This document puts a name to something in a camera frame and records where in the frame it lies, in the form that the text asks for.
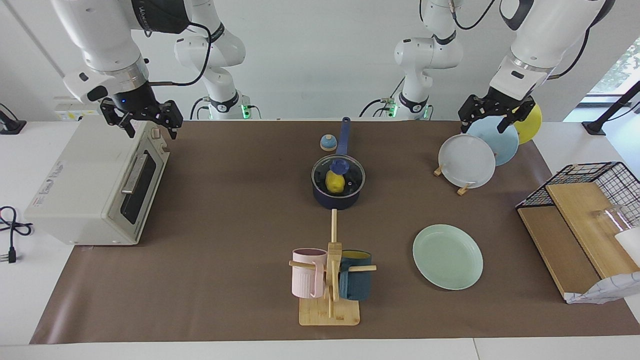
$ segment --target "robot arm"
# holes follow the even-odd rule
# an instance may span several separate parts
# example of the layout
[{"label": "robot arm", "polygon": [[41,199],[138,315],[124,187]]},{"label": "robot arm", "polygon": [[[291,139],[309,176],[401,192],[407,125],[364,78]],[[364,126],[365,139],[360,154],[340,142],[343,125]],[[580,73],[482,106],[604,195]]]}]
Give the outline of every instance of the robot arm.
[{"label": "robot arm", "polygon": [[467,132],[473,121],[491,115],[505,116],[498,127],[501,133],[526,119],[535,105],[531,92],[548,79],[565,52],[607,15],[614,1],[501,0],[500,14],[516,31],[516,40],[491,80],[487,95],[471,95],[460,108],[462,131]]},{"label": "robot arm", "polygon": [[[107,123],[125,129],[130,137],[135,133],[130,121],[135,119],[167,127],[171,138],[175,138],[182,115],[173,101],[161,104],[156,100],[148,82],[146,59],[133,42],[131,30],[181,33],[191,24],[190,6],[171,0],[52,3],[84,58],[85,66],[64,78],[71,93],[84,103],[103,99],[100,110]],[[124,115],[116,114],[116,109]]]},{"label": "robot arm", "polygon": [[[456,11],[463,0],[455,0]],[[456,39],[456,24],[449,0],[428,0],[422,6],[422,18],[431,38],[409,38],[396,46],[396,63],[405,73],[404,86],[394,99],[397,117],[420,119],[424,116],[433,79],[427,69],[451,69],[460,64],[463,49]]]},{"label": "robot arm", "polygon": [[182,66],[200,72],[207,47],[211,47],[203,75],[209,94],[209,111],[214,119],[241,119],[244,117],[243,104],[248,103],[248,98],[236,90],[231,74],[223,67],[244,61],[244,44],[225,28],[211,0],[193,0],[192,12],[193,22],[207,26],[212,37],[207,41],[208,34],[198,29],[195,35],[179,39],[173,48],[175,57]]}]

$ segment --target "blue mug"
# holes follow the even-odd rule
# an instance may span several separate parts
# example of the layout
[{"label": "blue mug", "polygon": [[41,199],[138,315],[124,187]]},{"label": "blue mug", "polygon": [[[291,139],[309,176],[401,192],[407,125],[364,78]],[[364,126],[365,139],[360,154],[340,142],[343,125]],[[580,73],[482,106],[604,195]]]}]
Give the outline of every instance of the blue mug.
[{"label": "blue mug", "polygon": [[371,292],[371,272],[349,272],[352,266],[371,265],[371,254],[362,250],[343,250],[340,261],[340,297],[367,300]]}]

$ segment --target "white toaster oven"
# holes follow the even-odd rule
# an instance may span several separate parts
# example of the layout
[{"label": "white toaster oven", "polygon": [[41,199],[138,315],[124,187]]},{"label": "white toaster oven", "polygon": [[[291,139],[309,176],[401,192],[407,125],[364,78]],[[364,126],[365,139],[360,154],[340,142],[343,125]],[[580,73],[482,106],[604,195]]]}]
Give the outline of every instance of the white toaster oven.
[{"label": "white toaster oven", "polygon": [[169,152],[152,122],[133,139],[85,117],[25,211],[36,229],[71,245],[135,245]]}]

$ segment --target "black wire rack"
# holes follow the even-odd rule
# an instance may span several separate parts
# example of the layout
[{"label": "black wire rack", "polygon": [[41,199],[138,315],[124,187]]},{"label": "black wire rack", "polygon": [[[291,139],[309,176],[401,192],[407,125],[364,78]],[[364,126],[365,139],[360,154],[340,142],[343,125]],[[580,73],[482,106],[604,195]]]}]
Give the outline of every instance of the black wire rack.
[{"label": "black wire rack", "polygon": [[640,226],[640,181],[619,161],[567,165],[516,208],[554,206],[547,185],[575,183],[596,183],[612,205],[620,206],[631,224]]}]

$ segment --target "yellow plate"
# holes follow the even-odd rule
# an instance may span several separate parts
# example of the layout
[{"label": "yellow plate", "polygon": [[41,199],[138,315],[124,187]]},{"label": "yellow plate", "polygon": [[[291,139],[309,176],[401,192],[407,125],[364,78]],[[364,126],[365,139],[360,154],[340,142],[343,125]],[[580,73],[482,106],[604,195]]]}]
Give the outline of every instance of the yellow plate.
[{"label": "yellow plate", "polygon": [[513,126],[518,130],[520,145],[533,139],[542,125],[542,110],[536,104],[524,121],[516,121]]}]

